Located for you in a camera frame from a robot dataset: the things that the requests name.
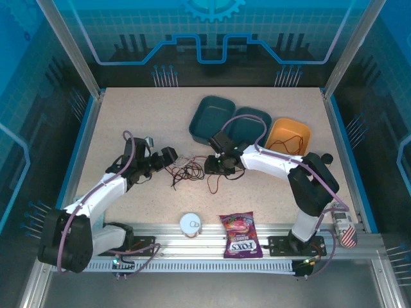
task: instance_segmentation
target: teal plastic container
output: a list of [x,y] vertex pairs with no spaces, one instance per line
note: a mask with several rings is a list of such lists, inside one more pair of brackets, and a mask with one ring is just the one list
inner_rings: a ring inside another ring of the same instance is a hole
[[236,104],[229,99],[218,96],[203,98],[188,129],[194,141],[208,145],[207,140],[221,130],[235,111]]
[[[261,110],[254,109],[251,107],[241,107],[237,110],[234,116],[240,116],[242,114],[252,114],[258,116],[263,119],[265,124],[267,125],[267,133],[265,136],[258,142],[259,146],[264,146],[267,140],[268,134],[271,129],[272,125],[272,118],[271,116]],[[241,117],[239,119],[234,120],[231,123],[231,127],[229,128],[228,136],[234,140],[237,144],[241,142],[247,142],[249,144],[254,144],[257,138],[264,132],[263,124],[253,118],[249,117]]]

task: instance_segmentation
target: fox's candy bag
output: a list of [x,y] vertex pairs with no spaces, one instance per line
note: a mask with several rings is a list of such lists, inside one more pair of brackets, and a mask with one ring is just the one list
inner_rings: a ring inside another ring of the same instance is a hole
[[252,212],[220,215],[220,219],[227,231],[225,259],[263,257]]

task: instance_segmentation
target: metal floor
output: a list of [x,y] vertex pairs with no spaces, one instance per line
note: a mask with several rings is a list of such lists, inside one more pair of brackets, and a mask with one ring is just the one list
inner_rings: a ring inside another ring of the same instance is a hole
[[367,261],[334,261],[305,281],[271,274],[52,273],[42,308],[383,307]]

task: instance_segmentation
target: orange bowl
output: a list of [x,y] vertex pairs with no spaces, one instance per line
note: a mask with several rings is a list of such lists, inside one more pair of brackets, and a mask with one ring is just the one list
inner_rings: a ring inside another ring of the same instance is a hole
[[310,140],[311,130],[308,126],[284,117],[274,123],[265,148],[283,154],[304,156]]

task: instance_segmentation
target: blue gear logo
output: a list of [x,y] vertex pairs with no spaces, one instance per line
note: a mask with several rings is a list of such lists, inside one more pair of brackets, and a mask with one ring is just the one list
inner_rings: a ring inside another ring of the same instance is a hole
[[231,13],[238,13],[238,8],[244,4],[245,0],[182,0],[187,13],[193,14],[194,18],[199,17],[201,21],[208,19],[210,22],[231,18]]

